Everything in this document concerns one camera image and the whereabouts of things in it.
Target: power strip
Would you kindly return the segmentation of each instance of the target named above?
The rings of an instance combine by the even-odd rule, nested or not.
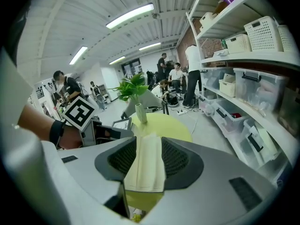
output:
[[[177,115],[180,116],[180,115],[183,115],[186,113],[187,113],[187,110],[181,110],[181,112],[177,112]]]

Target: yellow round table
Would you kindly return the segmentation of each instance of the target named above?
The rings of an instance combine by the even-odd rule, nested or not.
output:
[[[188,128],[176,118],[163,113],[147,113],[147,123],[141,123],[134,113],[132,123],[140,130],[143,136],[156,133],[160,137],[170,137],[174,139],[192,142],[192,136]]]
[[[192,142],[188,128],[176,118],[163,113],[147,113],[147,123],[141,123],[134,113],[132,123],[137,126],[141,136],[156,133],[160,137]],[[129,206],[149,212],[163,197],[163,192],[137,192],[126,190]]]

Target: potted plant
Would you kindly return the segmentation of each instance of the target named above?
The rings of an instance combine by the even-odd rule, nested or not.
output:
[[[123,101],[131,99],[135,104],[135,111],[141,123],[147,122],[147,116],[143,105],[139,101],[139,96],[142,95],[148,86],[145,86],[145,78],[142,73],[134,75],[131,79],[123,78],[120,86],[113,88],[113,91],[119,91],[119,98]]]

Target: ceiling light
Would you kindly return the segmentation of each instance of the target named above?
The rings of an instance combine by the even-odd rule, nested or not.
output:
[[[120,61],[120,60],[122,60],[124,58],[125,58],[124,56],[120,57],[120,58],[116,59],[115,61],[110,62],[109,65],[114,64],[114,63],[116,63],[116,62],[118,62],[118,61]]]
[[[142,47],[142,48],[140,48],[139,50],[141,51],[141,50],[144,50],[144,49],[147,49],[147,48],[150,48],[150,47],[158,46],[158,45],[160,45],[160,44],[161,44],[161,43],[151,44],[151,45],[149,45],[149,46]]]
[[[136,8],[135,10],[132,10],[128,13],[125,13],[124,15],[116,18],[115,20],[113,20],[112,22],[108,23],[106,25],[106,27],[108,27],[109,29],[114,28],[115,26],[119,25],[120,23],[135,17],[139,14],[145,13],[145,12],[149,12],[152,11],[154,9],[153,4],[152,3],[148,3],[142,7]]]
[[[88,49],[88,47],[81,47],[81,49],[79,49],[79,51],[76,53],[76,55],[74,56],[74,58],[70,61],[70,65],[75,64],[77,62],[77,60],[81,57],[81,55],[83,55],[83,53],[87,49]]]

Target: man in black shirt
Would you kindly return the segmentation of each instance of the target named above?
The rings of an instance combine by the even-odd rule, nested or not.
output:
[[[65,96],[70,103],[72,103],[78,96],[84,98],[83,94],[81,94],[81,89],[74,78],[65,76],[61,71],[56,71],[53,74],[53,78],[58,83],[64,84],[66,92]]]
[[[161,55],[161,58],[158,60],[158,63],[157,63],[157,72],[158,72],[158,76],[159,76],[160,80],[166,79],[166,76],[165,76],[165,69],[167,67],[165,65],[165,59],[166,59],[166,57],[167,57],[167,54],[163,53]]]

